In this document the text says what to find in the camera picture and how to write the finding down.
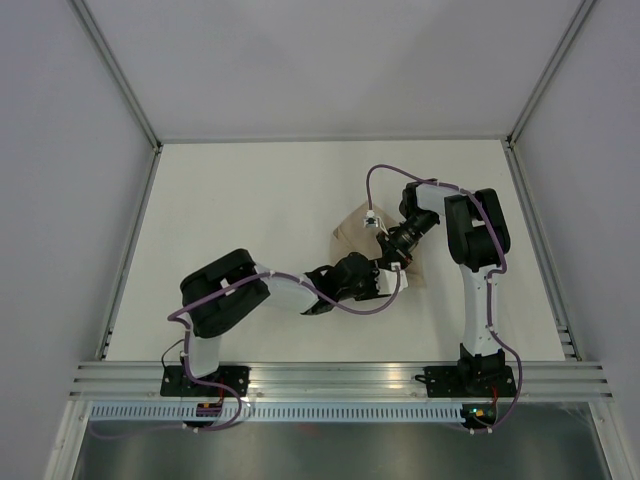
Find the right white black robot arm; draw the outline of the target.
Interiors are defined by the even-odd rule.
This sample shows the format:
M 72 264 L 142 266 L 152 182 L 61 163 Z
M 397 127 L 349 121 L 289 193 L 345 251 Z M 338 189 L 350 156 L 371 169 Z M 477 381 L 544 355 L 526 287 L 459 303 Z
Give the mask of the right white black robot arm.
M 404 221 L 376 235 L 379 267 L 407 268 L 412 252 L 435 225 L 446 227 L 448 250 L 459 266 L 464 289 L 465 327 L 454 365 L 427 365 L 415 380 L 435 398 L 513 398 L 517 393 L 506 354 L 513 349 L 499 338 L 497 277 L 507 270 L 511 240 L 497 193 L 469 192 L 436 182 L 412 182 L 399 207 Z

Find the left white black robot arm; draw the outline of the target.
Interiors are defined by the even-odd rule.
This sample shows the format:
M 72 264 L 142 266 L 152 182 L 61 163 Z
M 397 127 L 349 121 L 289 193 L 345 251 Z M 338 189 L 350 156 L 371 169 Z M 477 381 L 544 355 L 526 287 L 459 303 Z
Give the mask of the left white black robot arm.
M 218 384 L 222 336 L 260 306 L 277 306 L 301 315 L 320 315 L 346 300 L 394 297 L 401 275 L 379 268 L 352 252 L 334 265 L 301 275 L 276 272 L 236 249 L 185 277 L 182 308 L 171 317 L 187 324 L 184 385 L 206 396 Z

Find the beige cloth napkin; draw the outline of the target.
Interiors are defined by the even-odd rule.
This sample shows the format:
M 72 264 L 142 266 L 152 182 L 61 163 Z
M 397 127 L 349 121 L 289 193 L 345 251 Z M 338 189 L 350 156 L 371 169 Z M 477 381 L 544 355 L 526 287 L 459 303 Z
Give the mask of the beige cloth napkin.
M 381 247 L 376 240 L 376 235 L 381 233 L 381 230 L 364 226 L 367 211 L 368 203 L 364 202 L 334 228 L 329 241 L 331 264 L 336 264 L 352 252 L 360 253 L 369 260 L 381 257 Z M 412 288 L 425 288 L 426 280 L 421 253 L 415 250 L 412 256 L 413 262 L 406 269 L 408 285 Z

